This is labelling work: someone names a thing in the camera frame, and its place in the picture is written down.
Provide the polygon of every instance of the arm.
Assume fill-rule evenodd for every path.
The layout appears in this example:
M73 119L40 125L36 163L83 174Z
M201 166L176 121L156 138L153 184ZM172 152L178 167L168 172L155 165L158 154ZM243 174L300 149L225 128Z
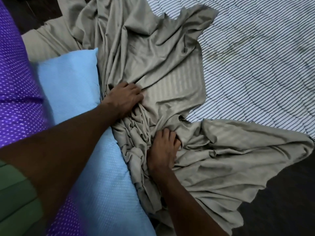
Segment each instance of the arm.
M167 204L177 236L209 236L227 233L180 184L171 170L180 141L167 128L156 133L148 154L148 168Z
M143 99L140 92L120 83L95 109L0 149L0 159L33 184L46 219L65 200L104 131Z

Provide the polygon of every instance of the blue pillow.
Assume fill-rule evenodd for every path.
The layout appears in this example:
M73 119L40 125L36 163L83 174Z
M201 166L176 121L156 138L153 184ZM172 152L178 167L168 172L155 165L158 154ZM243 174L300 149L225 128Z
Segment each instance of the blue pillow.
M97 49L80 50L38 63L38 82L52 124L100 104L96 55ZM72 195L88 236L156 235L111 128L97 143Z

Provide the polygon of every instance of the dark background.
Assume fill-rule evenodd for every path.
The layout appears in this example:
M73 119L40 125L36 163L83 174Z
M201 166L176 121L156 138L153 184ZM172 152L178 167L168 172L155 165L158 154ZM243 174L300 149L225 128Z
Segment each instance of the dark background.
M2 1L21 34L61 16L57 0ZM239 211L244 226L233 230L235 236L315 235L315 153L282 170Z

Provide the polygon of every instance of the green shirt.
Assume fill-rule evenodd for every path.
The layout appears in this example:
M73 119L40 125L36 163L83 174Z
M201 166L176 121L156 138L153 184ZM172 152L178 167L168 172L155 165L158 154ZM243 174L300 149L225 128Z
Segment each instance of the green shirt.
M45 235L41 202L31 182L0 161L0 235Z

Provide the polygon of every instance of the forearm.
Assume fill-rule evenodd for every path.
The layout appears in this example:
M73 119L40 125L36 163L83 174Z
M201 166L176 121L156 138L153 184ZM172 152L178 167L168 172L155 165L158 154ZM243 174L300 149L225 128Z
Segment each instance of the forearm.
M177 236L227 235L180 184L170 169L153 174L161 190Z
M115 122L106 105L0 149L0 158L30 179L51 218L83 170L103 132Z

